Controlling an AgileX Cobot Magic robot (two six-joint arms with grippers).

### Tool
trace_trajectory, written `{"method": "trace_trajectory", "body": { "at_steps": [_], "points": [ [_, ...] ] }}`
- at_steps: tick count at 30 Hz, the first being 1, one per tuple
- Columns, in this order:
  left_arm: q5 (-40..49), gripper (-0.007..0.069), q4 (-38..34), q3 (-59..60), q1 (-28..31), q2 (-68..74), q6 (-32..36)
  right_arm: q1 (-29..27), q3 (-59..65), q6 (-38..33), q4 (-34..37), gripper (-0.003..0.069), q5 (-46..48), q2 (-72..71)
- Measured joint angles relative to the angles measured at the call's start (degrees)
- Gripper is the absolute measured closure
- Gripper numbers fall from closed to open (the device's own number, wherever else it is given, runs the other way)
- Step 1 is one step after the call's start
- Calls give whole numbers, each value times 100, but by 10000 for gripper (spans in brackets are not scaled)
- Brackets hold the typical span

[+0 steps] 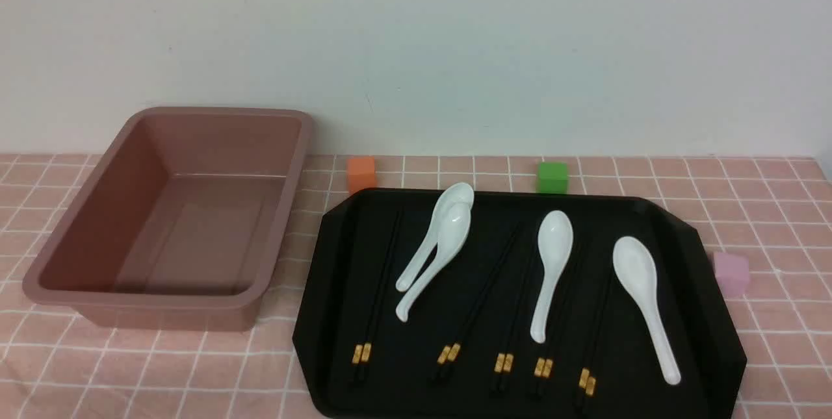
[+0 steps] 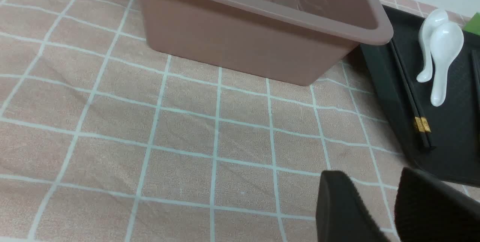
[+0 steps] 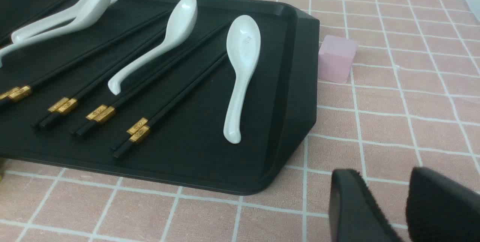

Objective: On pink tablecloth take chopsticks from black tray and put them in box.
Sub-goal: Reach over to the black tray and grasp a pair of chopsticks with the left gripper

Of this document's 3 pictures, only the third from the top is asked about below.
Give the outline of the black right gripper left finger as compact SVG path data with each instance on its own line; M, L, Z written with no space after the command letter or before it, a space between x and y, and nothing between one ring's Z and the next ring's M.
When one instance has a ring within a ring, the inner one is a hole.
M401 242L357 170L331 174L329 226L333 242Z

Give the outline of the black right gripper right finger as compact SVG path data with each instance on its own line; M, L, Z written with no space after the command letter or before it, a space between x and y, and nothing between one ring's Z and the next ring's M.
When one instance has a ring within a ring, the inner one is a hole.
M413 168L406 201L413 242L478 242L480 196L427 167Z

